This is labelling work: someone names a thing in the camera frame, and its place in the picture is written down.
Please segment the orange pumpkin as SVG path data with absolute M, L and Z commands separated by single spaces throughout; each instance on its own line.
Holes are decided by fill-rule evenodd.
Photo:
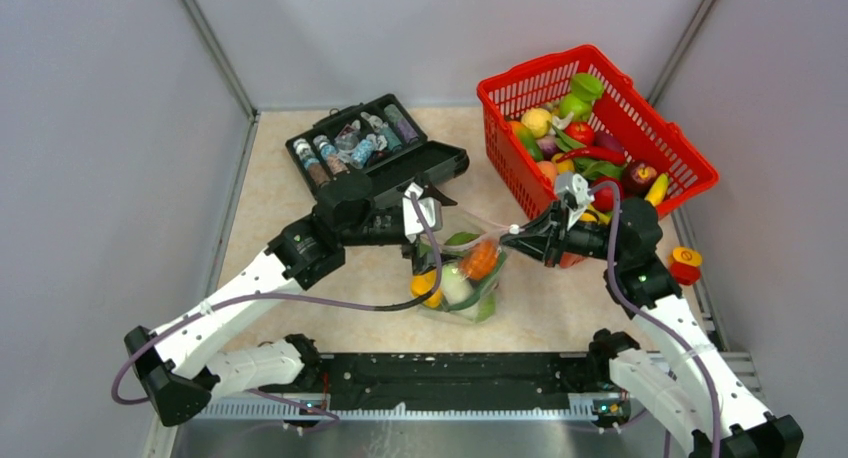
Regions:
M 459 271 L 467 278 L 480 281 L 494 271 L 499 258 L 494 241 L 484 240 L 471 248 L 461 260 Z

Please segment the clear zip top bag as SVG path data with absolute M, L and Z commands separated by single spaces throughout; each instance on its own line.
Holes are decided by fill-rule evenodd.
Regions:
M 443 227 L 435 232 L 441 267 L 437 267 L 426 235 L 416 247 L 422 265 L 414 268 L 410 296 L 418 298 L 438 288 L 417 307 L 430 319 L 458 324 L 480 324 L 496 313 L 500 276 L 508 258 L 500 239 L 518 233 L 517 224 L 501 224 L 450 207 Z

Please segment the white radish with leaves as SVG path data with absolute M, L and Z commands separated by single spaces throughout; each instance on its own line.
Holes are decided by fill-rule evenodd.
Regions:
M 472 247 L 484 240 L 494 241 L 498 246 L 498 263 L 494 271 L 482 280 L 471 280 L 459 271 L 459 264 Z M 507 259 L 506 252 L 494 238 L 485 237 L 479 233 L 458 232 L 439 242 L 442 266 L 436 268 L 431 247 L 427 243 L 421 244 L 425 251 L 431 252 L 431 270 L 435 269 L 437 272 L 433 290 L 440 288 L 444 294 L 441 309 L 430 309 L 423 306 L 422 303 L 425 300 L 421 305 L 428 310 L 451 314 L 474 323 L 474 305 L 480 298 L 488 294 L 494 293 L 496 295 L 499 275 Z

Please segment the yellow bell pepper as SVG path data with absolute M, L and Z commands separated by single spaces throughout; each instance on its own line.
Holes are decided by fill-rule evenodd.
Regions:
M 412 298 L 418 298 L 430 292 L 430 296 L 422 303 L 423 306 L 430 309 L 441 309 L 444 301 L 444 294 L 441 289 L 433 290 L 436 278 L 437 272 L 433 269 L 420 275 L 414 275 L 410 281 L 409 289 Z

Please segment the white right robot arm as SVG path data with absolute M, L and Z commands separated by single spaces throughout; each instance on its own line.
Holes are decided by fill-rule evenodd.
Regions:
M 654 206 L 615 195 L 610 223 L 596 225 L 582 215 L 600 186 L 566 173 L 554 188 L 556 200 L 531 222 L 448 244 L 435 238 L 442 224 L 439 200 L 418 184 L 408 186 L 402 196 L 406 236 L 427 241 L 424 270 L 432 277 L 415 302 L 475 317 L 505 249 L 549 266 L 566 253 L 604 259 L 610 296 L 651 337 L 668 367 L 652 364 L 629 335 L 599 331 L 586 363 L 589 382 L 629 392 L 690 457 L 796 456 L 804 438 L 800 425 L 789 415 L 774 415 L 743 384 L 658 257 L 662 232 Z

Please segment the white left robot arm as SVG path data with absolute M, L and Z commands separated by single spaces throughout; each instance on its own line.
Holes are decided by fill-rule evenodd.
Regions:
M 423 297 L 366 305 L 306 295 L 345 263 L 352 246 L 413 245 L 441 226 L 438 191 L 417 176 L 387 208 L 376 204 L 372 180 L 343 173 L 323 185 L 312 211 L 287 225 L 237 276 L 180 317 L 154 329 L 138 326 L 124 337 L 127 361 L 111 384 L 123 406 L 149 403 L 166 427 L 183 424 L 211 403 L 267 385 L 308 391 L 319 382 L 320 356 L 312 341 L 292 334 L 236 352 L 224 346 L 282 301 L 366 312 L 415 307 Z

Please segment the black poker chip case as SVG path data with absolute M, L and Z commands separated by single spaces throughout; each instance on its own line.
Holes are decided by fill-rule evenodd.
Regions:
M 393 94 L 335 109 L 285 143 L 335 226 L 398 205 L 406 188 L 443 184 L 469 167 L 465 149 L 434 141 Z

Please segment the orange mango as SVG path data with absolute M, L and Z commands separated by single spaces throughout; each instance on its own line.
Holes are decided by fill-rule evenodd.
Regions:
M 532 160 L 534 162 L 543 161 L 544 155 L 530 129 L 523 125 L 520 121 L 511 120 L 508 122 L 508 125 Z

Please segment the red chili pepper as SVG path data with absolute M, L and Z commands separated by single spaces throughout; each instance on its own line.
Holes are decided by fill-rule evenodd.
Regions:
M 576 148 L 567 151 L 561 156 L 560 161 L 576 158 L 590 158 L 599 161 L 606 161 L 614 164 L 615 166 L 623 166 L 627 162 L 626 156 L 623 153 L 594 146 Z

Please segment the red tomato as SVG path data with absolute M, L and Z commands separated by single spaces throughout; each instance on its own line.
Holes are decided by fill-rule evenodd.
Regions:
M 593 146 L 595 142 L 595 131 L 586 122 L 570 123 L 565 134 L 585 146 Z

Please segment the yellow lemon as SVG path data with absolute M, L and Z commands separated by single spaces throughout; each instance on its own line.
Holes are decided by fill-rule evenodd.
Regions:
M 531 108 L 523 113 L 520 122 L 538 139 L 547 135 L 553 115 L 544 108 Z

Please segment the red apple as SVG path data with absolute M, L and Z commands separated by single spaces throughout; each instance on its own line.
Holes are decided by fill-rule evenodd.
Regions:
M 623 169 L 620 183 L 631 195 L 644 195 L 657 179 L 659 172 L 645 160 L 634 160 Z

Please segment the red plastic basket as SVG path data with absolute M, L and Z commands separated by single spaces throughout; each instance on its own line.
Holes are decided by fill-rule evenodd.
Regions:
M 570 91 L 577 73 L 590 73 L 604 84 L 603 96 L 593 104 L 586 122 L 595 131 L 594 147 L 623 153 L 627 162 L 615 166 L 606 161 L 576 158 L 560 161 L 570 150 L 585 146 L 565 134 L 571 118 L 561 118 L 559 103 Z M 554 200 L 554 175 L 574 171 L 589 183 L 620 182 L 623 169 L 634 160 L 645 160 L 667 173 L 670 186 L 656 207 L 661 217 L 688 199 L 710 189 L 719 180 L 716 169 L 674 123 L 664 120 L 640 96 L 632 80 L 597 47 L 584 44 L 518 64 L 482 80 L 477 95 L 483 106 L 486 154 L 525 214 L 539 216 Z M 508 122 L 520 121 L 531 108 L 552 115 L 547 135 L 536 139 L 544 160 L 534 162 L 513 134 Z

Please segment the red yellow emergency button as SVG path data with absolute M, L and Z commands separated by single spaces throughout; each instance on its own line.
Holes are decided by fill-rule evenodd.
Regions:
M 669 272 L 682 286 L 692 286 L 701 278 L 702 255 L 688 247 L 675 247 L 669 256 Z

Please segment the light green pepper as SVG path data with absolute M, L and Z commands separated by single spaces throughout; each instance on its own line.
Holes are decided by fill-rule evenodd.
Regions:
M 559 103 L 559 115 L 573 122 L 587 122 L 593 113 L 593 104 L 603 96 L 604 84 L 590 73 L 575 74 L 569 84 L 570 91 Z

